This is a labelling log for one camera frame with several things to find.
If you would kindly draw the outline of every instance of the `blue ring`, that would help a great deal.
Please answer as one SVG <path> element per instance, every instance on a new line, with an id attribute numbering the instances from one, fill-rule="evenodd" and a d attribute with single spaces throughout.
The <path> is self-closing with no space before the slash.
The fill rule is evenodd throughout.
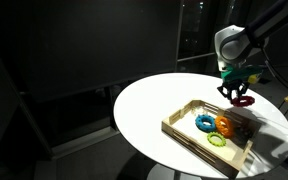
<path id="1" fill-rule="evenodd" d="M 195 119 L 195 123 L 198 129 L 207 133 L 216 129 L 214 118 L 209 115 L 198 115 Z"/>

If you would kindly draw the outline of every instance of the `orange ring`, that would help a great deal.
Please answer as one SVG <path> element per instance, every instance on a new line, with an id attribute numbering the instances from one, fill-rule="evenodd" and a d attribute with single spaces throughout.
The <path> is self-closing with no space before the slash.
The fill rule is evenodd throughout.
<path id="1" fill-rule="evenodd" d="M 230 120 L 228 120 L 224 116 L 217 116 L 215 118 L 215 125 L 217 130 L 225 137 L 225 138 L 230 138 L 233 136 L 233 125 Z"/>

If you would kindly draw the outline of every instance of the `floor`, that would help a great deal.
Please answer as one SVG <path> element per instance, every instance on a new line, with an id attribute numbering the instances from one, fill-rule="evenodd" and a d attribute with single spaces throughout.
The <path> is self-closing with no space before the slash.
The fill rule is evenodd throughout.
<path id="1" fill-rule="evenodd" d="M 288 68 L 281 69 L 288 78 Z M 288 91 L 267 71 L 262 83 L 252 85 L 256 91 L 278 107 Z M 36 166 L 42 164 L 42 170 Z M 144 180 L 156 162 L 134 149 L 121 134 L 89 146 L 55 161 L 39 161 L 21 173 L 14 180 Z M 250 180 L 288 179 L 288 160 L 276 169 Z"/>

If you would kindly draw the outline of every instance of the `wooden tray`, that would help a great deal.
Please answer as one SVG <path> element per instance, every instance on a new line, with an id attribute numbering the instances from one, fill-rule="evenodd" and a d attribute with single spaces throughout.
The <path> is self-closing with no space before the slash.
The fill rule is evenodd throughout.
<path id="1" fill-rule="evenodd" d="M 234 127 L 247 128 L 250 134 L 246 136 L 237 131 L 233 138 L 226 139 L 225 146 L 214 146 L 208 142 L 207 133 L 195 125 L 195 119 L 199 114 L 207 114 L 214 118 L 224 116 Z M 165 133 L 229 178 L 235 178 L 243 166 L 260 126 L 259 122 L 201 100 L 192 100 L 162 121 L 162 130 Z"/>

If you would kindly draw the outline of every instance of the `black cable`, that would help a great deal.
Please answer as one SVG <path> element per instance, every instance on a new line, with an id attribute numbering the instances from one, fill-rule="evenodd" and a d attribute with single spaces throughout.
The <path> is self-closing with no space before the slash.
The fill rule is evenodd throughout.
<path id="1" fill-rule="evenodd" d="M 288 86 L 284 83 L 286 82 L 288 84 L 288 81 L 285 80 L 285 78 L 283 78 L 282 75 L 280 75 L 275 69 L 274 67 L 271 65 L 270 59 L 268 58 L 266 51 L 264 49 L 264 47 L 261 47 L 262 53 L 264 54 L 266 61 L 265 64 L 267 65 L 268 69 L 270 70 L 270 72 L 272 73 L 273 77 L 275 77 L 285 88 L 288 89 Z"/>
<path id="2" fill-rule="evenodd" d="M 259 65 L 260 67 L 262 68 L 267 68 L 267 65 Z M 283 68 L 283 67 L 288 67 L 288 63 L 284 63 L 284 64 L 275 64 L 275 65 L 272 65 L 274 68 Z"/>
<path id="3" fill-rule="evenodd" d="M 272 66 L 271 60 L 268 58 L 268 55 L 267 55 L 265 49 L 262 47 L 261 50 L 262 50 L 264 56 L 266 57 L 267 62 L 268 62 L 268 65 L 270 66 L 270 68 L 272 68 L 272 69 L 275 71 L 275 73 L 276 73 L 283 81 L 285 81 L 285 82 L 288 84 L 288 81 L 287 81 L 286 79 L 284 79 L 284 77 L 274 68 L 274 66 Z"/>

